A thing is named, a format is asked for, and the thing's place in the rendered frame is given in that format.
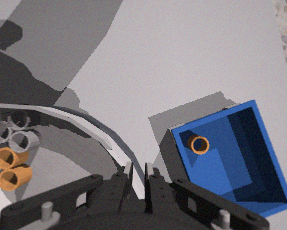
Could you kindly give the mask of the grey round turntable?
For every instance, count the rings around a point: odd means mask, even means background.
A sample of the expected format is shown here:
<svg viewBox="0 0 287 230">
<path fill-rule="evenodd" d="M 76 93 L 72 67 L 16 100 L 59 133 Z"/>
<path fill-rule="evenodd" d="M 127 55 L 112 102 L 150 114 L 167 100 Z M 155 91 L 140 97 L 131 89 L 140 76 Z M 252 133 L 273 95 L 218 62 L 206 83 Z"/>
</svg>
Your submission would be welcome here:
<svg viewBox="0 0 287 230">
<path fill-rule="evenodd" d="M 133 162 L 130 198 L 145 199 L 145 174 L 135 154 L 115 131 L 92 116 L 51 105 L 0 103 L 0 121 L 8 121 L 9 112 L 15 109 L 39 113 L 41 122 L 31 130 L 40 133 L 42 142 L 28 151 L 29 157 L 23 163 L 32 169 L 30 181 L 14 191 L 0 187 L 0 211 L 89 175 L 99 174 L 109 180 L 127 162 Z"/>
</svg>

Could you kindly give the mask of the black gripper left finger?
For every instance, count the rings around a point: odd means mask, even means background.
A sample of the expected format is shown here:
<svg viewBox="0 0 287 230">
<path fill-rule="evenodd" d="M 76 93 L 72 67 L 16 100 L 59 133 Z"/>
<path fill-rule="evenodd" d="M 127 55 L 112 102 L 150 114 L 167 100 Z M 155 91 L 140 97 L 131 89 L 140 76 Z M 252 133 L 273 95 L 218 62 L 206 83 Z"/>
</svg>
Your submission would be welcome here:
<svg viewBox="0 0 287 230">
<path fill-rule="evenodd" d="M 90 206 L 88 216 L 121 212 L 132 181 L 133 162 L 127 162 L 109 180 L 93 174 L 12 203 L 0 211 L 0 230 L 46 230 Z M 76 207 L 85 192 L 86 202 Z"/>
</svg>

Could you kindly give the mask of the grey metal ring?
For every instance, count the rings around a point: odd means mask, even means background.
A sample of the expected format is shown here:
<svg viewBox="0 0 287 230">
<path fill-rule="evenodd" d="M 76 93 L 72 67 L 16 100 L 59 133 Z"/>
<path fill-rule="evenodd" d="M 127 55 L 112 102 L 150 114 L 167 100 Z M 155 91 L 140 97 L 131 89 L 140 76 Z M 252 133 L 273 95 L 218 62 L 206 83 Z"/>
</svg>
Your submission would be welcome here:
<svg viewBox="0 0 287 230">
<path fill-rule="evenodd" d="M 25 144 L 24 138 L 28 138 L 28 146 Z M 14 132 L 9 138 L 9 146 L 11 150 L 17 153 L 23 153 L 36 149 L 40 146 L 42 137 L 36 130 L 24 130 Z"/>
<path fill-rule="evenodd" d="M 7 134 L 7 128 L 9 129 L 9 135 Z M 9 142 L 9 138 L 14 132 L 17 132 L 17 130 L 12 129 L 7 121 L 0 121 L 0 143 Z"/>
<path fill-rule="evenodd" d="M 23 122 L 24 115 L 27 117 L 26 125 Z M 35 110 L 15 109 L 9 113 L 7 122 L 9 126 L 14 130 L 31 130 L 39 126 L 41 117 Z"/>
</svg>

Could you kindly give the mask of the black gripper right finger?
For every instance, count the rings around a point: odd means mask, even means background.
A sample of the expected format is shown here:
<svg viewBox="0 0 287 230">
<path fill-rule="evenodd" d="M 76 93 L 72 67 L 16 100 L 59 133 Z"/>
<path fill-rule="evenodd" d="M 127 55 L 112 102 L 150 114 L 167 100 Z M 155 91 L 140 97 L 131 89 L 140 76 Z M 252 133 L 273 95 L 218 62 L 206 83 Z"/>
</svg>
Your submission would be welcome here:
<svg viewBox="0 0 287 230">
<path fill-rule="evenodd" d="M 182 210 L 211 230 L 270 230 L 270 223 L 263 216 L 186 179 L 165 182 L 152 163 L 145 163 L 144 187 L 151 214 L 182 222 Z M 196 212 L 188 207 L 188 197 L 195 201 Z"/>
</svg>

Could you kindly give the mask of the blue open crate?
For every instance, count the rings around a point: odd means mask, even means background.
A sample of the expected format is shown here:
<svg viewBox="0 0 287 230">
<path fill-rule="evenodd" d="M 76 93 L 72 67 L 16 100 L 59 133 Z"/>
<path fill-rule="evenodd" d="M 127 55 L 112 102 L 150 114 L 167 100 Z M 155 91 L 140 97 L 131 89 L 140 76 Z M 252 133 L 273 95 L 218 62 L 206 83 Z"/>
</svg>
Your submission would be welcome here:
<svg viewBox="0 0 287 230">
<path fill-rule="evenodd" d="M 287 183 L 255 100 L 168 131 L 188 181 L 264 218 L 287 210 Z M 208 140 L 206 153 L 188 148 L 192 135 Z"/>
</svg>

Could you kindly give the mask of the bronze bushing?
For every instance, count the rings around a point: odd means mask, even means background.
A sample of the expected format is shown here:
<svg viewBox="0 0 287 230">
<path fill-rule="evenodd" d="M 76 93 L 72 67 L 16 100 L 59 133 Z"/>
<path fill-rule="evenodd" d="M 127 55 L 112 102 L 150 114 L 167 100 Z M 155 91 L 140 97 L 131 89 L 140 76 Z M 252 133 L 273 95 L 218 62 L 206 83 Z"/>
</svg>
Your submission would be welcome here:
<svg viewBox="0 0 287 230">
<path fill-rule="evenodd" d="M 201 141 L 202 141 L 202 145 L 199 149 L 197 150 L 194 150 L 193 148 L 193 143 L 196 139 L 200 138 Z M 187 145 L 188 145 L 188 148 L 190 150 L 192 150 L 193 152 L 197 153 L 197 154 L 204 154 L 208 151 L 209 149 L 209 142 L 206 138 L 202 137 L 202 136 L 199 136 L 199 135 L 192 135 L 188 138 L 187 140 Z"/>
<path fill-rule="evenodd" d="M 30 166 L 21 164 L 0 173 L 0 187 L 5 191 L 12 191 L 30 181 L 31 178 L 32 169 Z"/>
<path fill-rule="evenodd" d="M 12 159 L 13 154 L 14 160 Z M 10 146 L 0 149 L 0 169 L 10 169 L 27 161 L 29 152 L 17 153 L 11 150 Z"/>
</svg>

